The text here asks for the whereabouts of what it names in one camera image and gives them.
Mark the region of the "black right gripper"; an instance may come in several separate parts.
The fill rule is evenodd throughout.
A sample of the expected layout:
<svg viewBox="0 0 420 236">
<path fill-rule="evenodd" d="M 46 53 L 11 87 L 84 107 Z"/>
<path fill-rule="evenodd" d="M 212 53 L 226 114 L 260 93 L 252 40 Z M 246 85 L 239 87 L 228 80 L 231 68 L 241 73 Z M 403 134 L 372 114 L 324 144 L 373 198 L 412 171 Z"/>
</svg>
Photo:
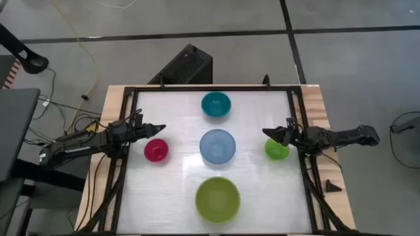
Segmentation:
<svg viewBox="0 0 420 236">
<path fill-rule="evenodd" d="M 302 146 L 303 140 L 299 127 L 263 128 L 262 132 L 270 136 L 270 140 L 282 146 Z"/>
</svg>

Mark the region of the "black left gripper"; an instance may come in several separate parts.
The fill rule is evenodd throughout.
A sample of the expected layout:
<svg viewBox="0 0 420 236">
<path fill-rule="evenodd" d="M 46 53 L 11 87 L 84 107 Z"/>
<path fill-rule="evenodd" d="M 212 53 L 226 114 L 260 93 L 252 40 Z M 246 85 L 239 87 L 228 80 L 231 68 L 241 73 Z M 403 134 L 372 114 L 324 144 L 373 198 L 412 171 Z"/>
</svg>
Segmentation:
<svg viewBox="0 0 420 236">
<path fill-rule="evenodd" d="M 162 131 L 166 125 L 153 125 L 151 123 L 130 126 L 130 141 L 151 138 Z"/>
</svg>

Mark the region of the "small bright green bowl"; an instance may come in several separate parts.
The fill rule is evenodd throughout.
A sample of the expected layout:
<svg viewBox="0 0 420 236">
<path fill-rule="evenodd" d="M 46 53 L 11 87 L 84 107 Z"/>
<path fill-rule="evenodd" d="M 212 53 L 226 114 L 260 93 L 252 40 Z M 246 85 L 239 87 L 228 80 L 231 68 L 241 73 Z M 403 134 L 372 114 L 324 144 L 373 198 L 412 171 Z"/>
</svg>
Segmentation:
<svg viewBox="0 0 420 236">
<path fill-rule="evenodd" d="M 284 160 L 289 156 L 290 152 L 289 146 L 283 146 L 271 138 L 266 141 L 264 149 L 266 154 L 273 160 Z"/>
</svg>

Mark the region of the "small magenta plastic bowl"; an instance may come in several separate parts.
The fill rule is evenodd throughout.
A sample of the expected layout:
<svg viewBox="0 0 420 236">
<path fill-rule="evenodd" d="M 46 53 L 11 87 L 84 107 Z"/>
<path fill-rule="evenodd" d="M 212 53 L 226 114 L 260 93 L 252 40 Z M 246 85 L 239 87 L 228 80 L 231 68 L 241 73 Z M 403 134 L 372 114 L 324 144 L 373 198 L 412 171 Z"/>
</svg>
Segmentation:
<svg viewBox="0 0 420 236">
<path fill-rule="evenodd" d="M 153 139 L 144 148 L 144 156 L 153 163 L 163 161 L 167 158 L 169 146 L 165 140 Z"/>
</svg>

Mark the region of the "light blue plastic bowl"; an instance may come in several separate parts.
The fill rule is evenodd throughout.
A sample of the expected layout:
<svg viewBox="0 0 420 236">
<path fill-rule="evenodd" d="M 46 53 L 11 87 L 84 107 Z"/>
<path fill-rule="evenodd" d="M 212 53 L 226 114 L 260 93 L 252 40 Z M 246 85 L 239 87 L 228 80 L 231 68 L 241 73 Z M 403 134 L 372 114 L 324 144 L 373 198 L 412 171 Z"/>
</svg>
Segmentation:
<svg viewBox="0 0 420 236">
<path fill-rule="evenodd" d="M 236 141 L 226 130 L 213 129 L 206 132 L 199 141 L 201 156 L 209 163 L 223 165 L 236 153 Z"/>
</svg>

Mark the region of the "teal plastic bowl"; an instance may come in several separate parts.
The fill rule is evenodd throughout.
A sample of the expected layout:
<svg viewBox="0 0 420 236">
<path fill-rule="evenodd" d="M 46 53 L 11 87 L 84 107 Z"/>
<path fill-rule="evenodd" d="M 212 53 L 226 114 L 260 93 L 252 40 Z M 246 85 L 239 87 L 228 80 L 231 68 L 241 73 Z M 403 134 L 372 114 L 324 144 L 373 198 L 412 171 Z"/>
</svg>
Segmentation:
<svg viewBox="0 0 420 236">
<path fill-rule="evenodd" d="M 231 110 L 232 103 L 223 92 L 209 92 L 201 100 L 203 112 L 210 117 L 223 117 Z"/>
</svg>

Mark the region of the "white table sheet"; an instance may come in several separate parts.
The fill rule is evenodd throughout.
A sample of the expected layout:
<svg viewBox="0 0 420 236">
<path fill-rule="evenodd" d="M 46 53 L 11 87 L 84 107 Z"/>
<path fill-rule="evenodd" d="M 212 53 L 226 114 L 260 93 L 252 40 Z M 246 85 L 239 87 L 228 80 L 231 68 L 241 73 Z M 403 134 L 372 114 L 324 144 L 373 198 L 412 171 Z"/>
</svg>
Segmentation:
<svg viewBox="0 0 420 236">
<path fill-rule="evenodd" d="M 311 230 L 301 167 L 292 147 L 284 160 L 264 150 L 264 128 L 284 126 L 290 117 L 284 91 L 230 91 L 226 117 L 204 114 L 204 92 L 140 92 L 137 107 L 144 121 L 165 125 L 159 138 L 169 145 L 160 163 L 144 156 L 146 140 L 130 147 L 117 232 L 144 233 L 308 233 Z M 222 165 L 203 159 L 201 137 L 209 130 L 228 131 L 236 141 L 233 158 Z M 222 176 L 239 190 L 237 216 L 212 224 L 197 212 L 195 195 L 208 178 Z"/>
</svg>

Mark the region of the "black computer tower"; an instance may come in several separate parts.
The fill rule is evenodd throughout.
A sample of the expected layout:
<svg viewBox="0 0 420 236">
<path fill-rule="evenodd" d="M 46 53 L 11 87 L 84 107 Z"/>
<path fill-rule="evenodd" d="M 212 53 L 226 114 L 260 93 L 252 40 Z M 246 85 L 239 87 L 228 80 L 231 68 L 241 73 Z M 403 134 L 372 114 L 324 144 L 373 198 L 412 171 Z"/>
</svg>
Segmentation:
<svg viewBox="0 0 420 236">
<path fill-rule="evenodd" d="M 213 83 L 213 57 L 194 45 L 185 46 L 149 85 L 202 85 Z"/>
</svg>

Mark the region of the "large olive green bowl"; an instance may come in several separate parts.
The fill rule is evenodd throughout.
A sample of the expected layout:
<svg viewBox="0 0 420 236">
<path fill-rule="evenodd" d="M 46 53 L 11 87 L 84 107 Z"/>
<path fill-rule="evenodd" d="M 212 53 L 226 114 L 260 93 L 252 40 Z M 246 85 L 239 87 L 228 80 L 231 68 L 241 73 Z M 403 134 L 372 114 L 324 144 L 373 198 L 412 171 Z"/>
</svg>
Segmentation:
<svg viewBox="0 0 420 236">
<path fill-rule="evenodd" d="M 208 178 L 197 188 L 195 206 L 204 220 L 212 224 L 225 224 L 231 222 L 239 212 L 240 192 L 228 178 Z"/>
</svg>

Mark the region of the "grey floor device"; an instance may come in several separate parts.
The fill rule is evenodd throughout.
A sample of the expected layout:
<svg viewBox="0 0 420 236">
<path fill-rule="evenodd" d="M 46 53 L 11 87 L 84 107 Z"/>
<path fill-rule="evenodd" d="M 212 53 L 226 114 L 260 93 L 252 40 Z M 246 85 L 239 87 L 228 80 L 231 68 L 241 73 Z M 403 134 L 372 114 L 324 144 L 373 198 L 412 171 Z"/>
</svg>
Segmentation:
<svg viewBox="0 0 420 236">
<path fill-rule="evenodd" d="M 410 119 L 400 125 L 392 125 L 390 129 L 391 132 L 395 134 L 414 129 L 416 133 L 420 135 L 420 116 L 414 117 L 413 119 Z"/>
</svg>

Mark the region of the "dark grey desk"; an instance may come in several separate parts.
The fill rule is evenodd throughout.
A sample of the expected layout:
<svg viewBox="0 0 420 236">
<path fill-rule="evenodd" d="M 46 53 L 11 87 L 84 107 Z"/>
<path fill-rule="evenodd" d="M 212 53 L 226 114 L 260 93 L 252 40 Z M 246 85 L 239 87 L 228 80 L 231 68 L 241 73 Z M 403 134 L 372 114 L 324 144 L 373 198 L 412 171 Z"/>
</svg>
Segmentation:
<svg viewBox="0 0 420 236">
<path fill-rule="evenodd" d="M 0 89 L 0 182 L 10 178 L 39 94 L 38 88 Z"/>
</svg>

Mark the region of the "black stand foot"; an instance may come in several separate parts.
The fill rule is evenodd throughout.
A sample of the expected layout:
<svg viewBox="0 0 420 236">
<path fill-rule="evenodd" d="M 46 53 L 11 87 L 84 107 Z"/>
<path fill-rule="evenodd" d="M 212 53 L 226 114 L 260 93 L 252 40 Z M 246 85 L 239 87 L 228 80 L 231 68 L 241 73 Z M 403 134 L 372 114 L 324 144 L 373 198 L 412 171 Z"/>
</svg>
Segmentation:
<svg viewBox="0 0 420 236">
<path fill-rule="evenodd" d="M 29 49 L 2 23 L 0 23 L 0 45 L 4 46 L 21 63 L 26 73 L 41 73 L 49 65 L 47 58 Z"/>
</svg>

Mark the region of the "striped wooden panel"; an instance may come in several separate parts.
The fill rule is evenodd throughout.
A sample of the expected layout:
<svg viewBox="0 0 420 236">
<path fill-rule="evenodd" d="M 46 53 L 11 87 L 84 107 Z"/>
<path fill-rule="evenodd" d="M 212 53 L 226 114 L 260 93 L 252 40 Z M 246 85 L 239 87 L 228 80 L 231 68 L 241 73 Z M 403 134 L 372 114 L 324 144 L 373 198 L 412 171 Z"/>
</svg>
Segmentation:
<svg viewBox="0 0 420 236">
<path fill-rule="evenodd" d="M 12 64 L 10 71 L 7 74 L 5 82 L 3 83 L 1 87 L 2 89 L 10 89 L 12 87 L 12 84 L 14 83 L 17 73 L 19 72 L 21 67 L 22 65 L 20 61 L 16 59 L 15 62 Z"/>
</svg>

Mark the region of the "black triangular bracket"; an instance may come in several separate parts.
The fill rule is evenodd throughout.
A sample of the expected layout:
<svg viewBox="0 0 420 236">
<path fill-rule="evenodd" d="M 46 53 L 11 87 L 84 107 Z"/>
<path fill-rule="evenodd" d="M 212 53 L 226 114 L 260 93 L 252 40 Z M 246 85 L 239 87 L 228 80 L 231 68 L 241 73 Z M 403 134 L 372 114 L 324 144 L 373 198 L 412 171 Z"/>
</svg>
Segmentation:
<svg viewBox="0 0 420 236">
<path fill-rule="evenodd" d="M 333 193 L 333 192 L 341 192 L 343 189 L 331 182 L 331 180 L 327 179 L 325 181 L 325 192 Z"/>
</svg>

